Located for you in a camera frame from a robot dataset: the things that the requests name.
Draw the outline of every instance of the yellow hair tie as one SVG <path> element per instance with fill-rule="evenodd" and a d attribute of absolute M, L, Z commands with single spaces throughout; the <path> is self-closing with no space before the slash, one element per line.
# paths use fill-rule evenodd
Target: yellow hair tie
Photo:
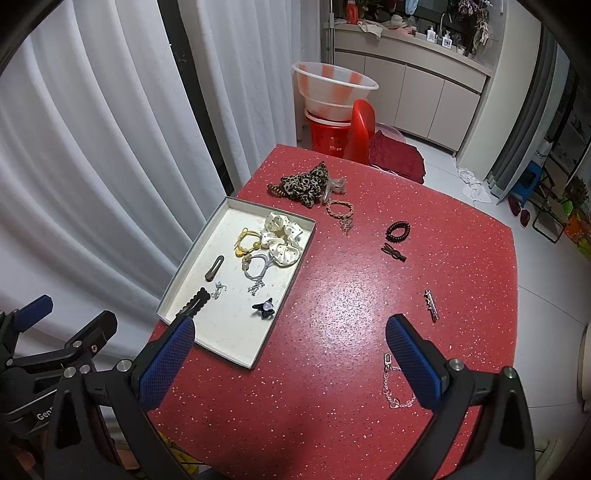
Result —
<path fill-rule="evenodd" d="M 247 236 L 255 236 L 259 239 L 258 242 L 254 242 L 251 248 L 244 248 L 240 245 Z M 255 232 L 253 230 L 249 230 L 248 228 L 243 228 L 240 235 L 238 235 L 238 240 L 234 244 L 234 252 L 238 258 L 244 257 L 244 255 L 254 252 L 255 250 L 259 250 L 261 247 L 261 234 L 259 232 Z"/>

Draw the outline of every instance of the red slipper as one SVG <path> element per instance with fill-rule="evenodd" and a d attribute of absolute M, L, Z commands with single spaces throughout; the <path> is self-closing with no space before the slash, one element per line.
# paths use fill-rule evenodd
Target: red slipper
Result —
<path fill-rule="evenodd" d="M 519 200 L 513 197 L 513 195 L 509 195 L 507 197 L 507 202 L 509 203 L 511 213 L 514 217 L 517 217 L 519 215 L 519 212 L 521 211 L 521 205 L 519 204 Z"/>
<path fill-rule="evenodd" d="M 523 209 L 521 211 L 521 215 L 519 216 L 519 223 L 523 228 L 527 227 L 528 223 L 530 222 L 530 211 Z"/>

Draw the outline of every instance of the countertop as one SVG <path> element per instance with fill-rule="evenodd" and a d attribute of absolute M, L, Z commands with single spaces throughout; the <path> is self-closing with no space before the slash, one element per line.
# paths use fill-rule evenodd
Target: countertop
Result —
<path fill-rule="evenodd" d="M 347 177 L 347 193 L 335 197 L 355 206 L 349 236 L 324 207 L 267 194 L 268 183 L 321 160 L 332 177 Z M 431 417 L 417 401 L 391 409 L 382 393 L 384 329 L 394 313 L 471 369 L 513 364 L 517 262 L 509 227 L 402 177 L 283 145 L 238 197 L 314 218 L 317 231 L 255 368 L 195 345 L 161 408 L 150 413 L 158 430 L 196 458 L 235 480 L 385 480 Z M 396 220 L 411 224 L 396 247 L 406 263 L 380 251 Z M 217 301 L 232 301 L 223 295 Z M 160 322 L 153 337 L 164 329 Z M 390 373 L 388 382 L 402 403 L 412 398 L 402 374 Z M 470 409 L 440 475 L 459 461 L 476 413 Z"/>
<path fill-rule="evenodd" d="M 469 67 L 472 67 L 475 70 L 478 70 L 479 72 L 487 75 L 488 77 L 492 76 L 492 70 L 485 67 L 484 65 L 481 65 L 476 60 L 469 59 L 468 57 L 460 55 L 457 52 L 450 50 L 449 48 L 444 48 L 441 45 L 428 42 L 427 40 L 415 38 L 413 35 L 402 33 L 397 30 L 389 30 L 387 28 L 384 28 L 384 31 L 382 32 L 382 36 L 380 39 L 378 39 L 378 37 L 376 37 L 372 33 L 366 33 L 362 31 L 357 25 L 351 25 L 347 23 L 338 24 L 335 25 L 335 30 L 356 31 L 361 35 L 370 35 L 371 37 L 375 38 L 376 41 L 380 41 L 382 40 L 382 38 L 391 38 L 393 40 L 404 41 L 406 43 L 416 45 L 417 47 L 426 48 L 428 50 L 435 51 L 441 55 L 445 55 L 446 57 L 449 57 L 452 60 L 459 61 L 465 65 L 468 65 Z"/>

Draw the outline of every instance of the dark red cloth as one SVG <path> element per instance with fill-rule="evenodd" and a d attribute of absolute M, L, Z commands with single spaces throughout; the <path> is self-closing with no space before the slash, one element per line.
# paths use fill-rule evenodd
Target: dark red cloth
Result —
<path fill-rule="evenodd" d="M 425 164 L 416 147 L 386 137 L 378 130 L 369 141 L 369 164 L 423 184 Z"/>

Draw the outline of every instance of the blue plastic stool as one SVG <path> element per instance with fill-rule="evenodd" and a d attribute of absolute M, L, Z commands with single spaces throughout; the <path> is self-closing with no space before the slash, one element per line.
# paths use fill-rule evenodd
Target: blue plastic stool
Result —
<path fill-rule="evenodd" d="M 542 172 L 542 167 L 540 167 L 537 163 L 530 161 L 530 164 L 527 165 L 527 168 L 521 174 L 521 177 L 519 177 L 517 183 L 513 185 L 511 193 L 518 199 L 521 199 L 519 201 L 521 208 L 525 207 L 525 202 L 527 202 L 527 200 L 530 198 L 534 188 L 540 181 Z"/>

